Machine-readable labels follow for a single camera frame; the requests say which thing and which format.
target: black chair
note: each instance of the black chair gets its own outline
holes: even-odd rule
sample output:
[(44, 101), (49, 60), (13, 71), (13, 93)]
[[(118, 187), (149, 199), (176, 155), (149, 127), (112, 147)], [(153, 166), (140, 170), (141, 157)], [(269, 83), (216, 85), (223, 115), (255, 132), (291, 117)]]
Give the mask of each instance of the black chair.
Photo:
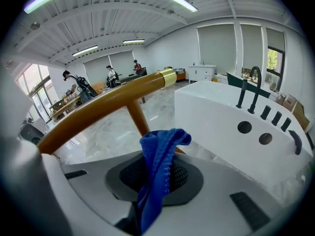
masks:
[(145, 76), (145, 75), (148, 75), (148, 74), (147, 74), (147, 68), (146, 68), (146, 67), (143, 67), (143, 68), (142, 68), (142, 76)]
[(37, 145), (40, 139), (42, 139), (44, 134), (40, 132), (37, 128), (26, 123), (22, 126), (20, 130), (20, 137)]

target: gold cap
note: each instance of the gold cap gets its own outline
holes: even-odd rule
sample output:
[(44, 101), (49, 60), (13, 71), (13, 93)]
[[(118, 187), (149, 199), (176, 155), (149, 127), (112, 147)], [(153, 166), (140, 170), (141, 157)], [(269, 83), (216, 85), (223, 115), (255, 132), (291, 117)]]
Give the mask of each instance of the gold cap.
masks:
[(163, 71), (159, 71), (159, 73), (163, 76), (165, 85), (164, 88), (174, 84), (177, 80), (176, 73), (173, 69), (166, 69)]

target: person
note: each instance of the person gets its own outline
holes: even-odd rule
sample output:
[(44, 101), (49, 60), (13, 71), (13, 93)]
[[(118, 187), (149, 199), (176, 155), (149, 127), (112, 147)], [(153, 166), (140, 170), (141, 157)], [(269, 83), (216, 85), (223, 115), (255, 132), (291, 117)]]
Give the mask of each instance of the person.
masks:
[(70, 91), (75, 92), (77, 89), (80, 98), (82, 99), (83, 103), (88, 102), (89, 100), (93, 99), (97, 96), (97, 92), (90, 86), (90, 84), (86, 81), (84, 77), (79, 77), (77, 75), (71, 74), (69, 71), (63, 72), (63, 80), (66, 81), (68, 78), (75, 79), (76, 84), (73, 84)]
[(109, 87), (114, 88), (116, 86), (116, 83), (115, 83), (116, 72), (110, 65), (108, 65), (106, 68), (108, 69), (108, 79), (107, 80), (109, 82)]
[(138, 61), (136, 59), (133, 62), (135, 63), (133, 70), (136, 71), (136, 74), (138, 74), (139, 77), (142, 77), (142, 67), (141, 67), (141, 65), (138, 63)]

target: white cabinet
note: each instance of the white cabinet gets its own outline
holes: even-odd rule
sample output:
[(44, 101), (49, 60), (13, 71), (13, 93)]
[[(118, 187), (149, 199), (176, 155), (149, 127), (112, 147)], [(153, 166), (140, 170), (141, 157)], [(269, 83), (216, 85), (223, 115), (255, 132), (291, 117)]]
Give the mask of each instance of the white cabinet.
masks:
[(215, 65), (194, 65), (188, 68), (190, 81), (211, 81), (215, 74)]

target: faucet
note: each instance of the faucet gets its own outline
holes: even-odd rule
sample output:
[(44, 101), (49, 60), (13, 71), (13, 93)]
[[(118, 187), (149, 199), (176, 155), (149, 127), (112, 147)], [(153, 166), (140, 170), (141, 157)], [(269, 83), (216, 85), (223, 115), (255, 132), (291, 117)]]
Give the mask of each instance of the faucet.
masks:
[(257, 102), (259, 91), (260, 91), (260, 87), (261, 87), (261, 72), (260, 72), (260, 69), (258, 68), (258, 66), (254, 66), (252, 68), (251, 73), (250, 73), (250, 77), (253, 76), (255, 71), (257, 71), (257, 74), (258, 74), (258, 83), (257, 83), (257, 90), (256, 90), (256, 93), (255, 93), (255, 96), (254, 96), (254, 100), (252, 101), (251, 107), (248, 108), (248, 112), (250, 112), (251, 114), (254, 113), (254, 109), (255, 109), (255, 106), (256, 106), (256, 102)]

